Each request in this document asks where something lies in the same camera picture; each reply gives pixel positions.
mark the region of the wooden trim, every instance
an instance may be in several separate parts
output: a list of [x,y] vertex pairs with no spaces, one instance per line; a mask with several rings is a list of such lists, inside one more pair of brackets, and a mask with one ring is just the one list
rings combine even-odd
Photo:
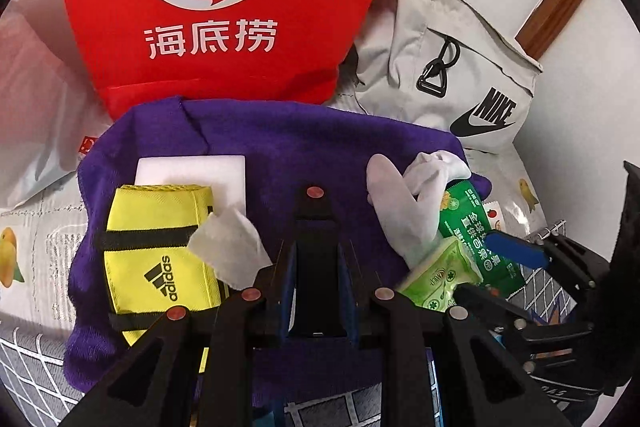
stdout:
[[582,0],[542,0],[516,36],[524,51],[540,60]]

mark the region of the black clip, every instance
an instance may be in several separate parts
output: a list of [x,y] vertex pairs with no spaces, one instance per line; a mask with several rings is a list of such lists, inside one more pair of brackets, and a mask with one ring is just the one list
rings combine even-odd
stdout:
[[[443,58],[450,44],[454,45],[456,53],[453,60],[446,64]],[[432,94],[438,98],[444,98],[447,94],[447,70],[454,66],[459,58],[460,45],[458,42],[451,37],[444,37],[444,45],[440,50],[438,58],[434,58],[424,67],[422,74],[418,77],[418,82],[416,82],[415,87],[422,92]],[[428,78],[434,78],[438,75],[440,75],[440,85],[433,84],[427,80]]]

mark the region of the green snack package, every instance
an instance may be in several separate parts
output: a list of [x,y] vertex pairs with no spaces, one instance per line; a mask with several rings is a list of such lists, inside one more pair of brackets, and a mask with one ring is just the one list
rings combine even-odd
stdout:
[[462,243],[449,237],[411,271],[398,291],[417,306],[443,312],[455,304],[453,290],[458,284],[481,281],[478,267],[466,256]]
[[484,237],[491,230],[480,197],[469,181],[448,188],[440,205],[440,225],[444,237],[455,236],[478,264],[482,283],[494,295],[508,298],[525,284],[516,263],[487,250]]

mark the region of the white foam block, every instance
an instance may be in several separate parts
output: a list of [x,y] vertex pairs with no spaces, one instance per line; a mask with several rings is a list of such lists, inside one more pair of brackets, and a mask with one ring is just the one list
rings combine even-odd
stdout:
[[140,158],[136,185],[208,186],[216,216],[231,207],[246,215],[244,156]]

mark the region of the purple fabric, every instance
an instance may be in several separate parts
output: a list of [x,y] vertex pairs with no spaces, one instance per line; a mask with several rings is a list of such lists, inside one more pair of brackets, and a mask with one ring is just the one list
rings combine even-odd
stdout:
[[[116,188],[134,182],[139,158],[244,155],[247,216],[272,259],[290,225],[297,190],[305,183],[321,185],[360,263],[393,286],[407,268],[367,203],[367,162],[382,153],[403,172],[418,152],[440,149],[465,158],[452,134],[301,103],[168,98],[132,108],[78,169],[89,229],[69,273],[77,318],[66,345],[67,380],[88,391],[127,347],[109,325],[102,256],[93,241],[106,226]],[[477,175],[472,182],[487,197],[490,182]],[[256,405],[330,396],[380,381],[378,353],[355,351],[341,339],[289,344],[256,354]]]

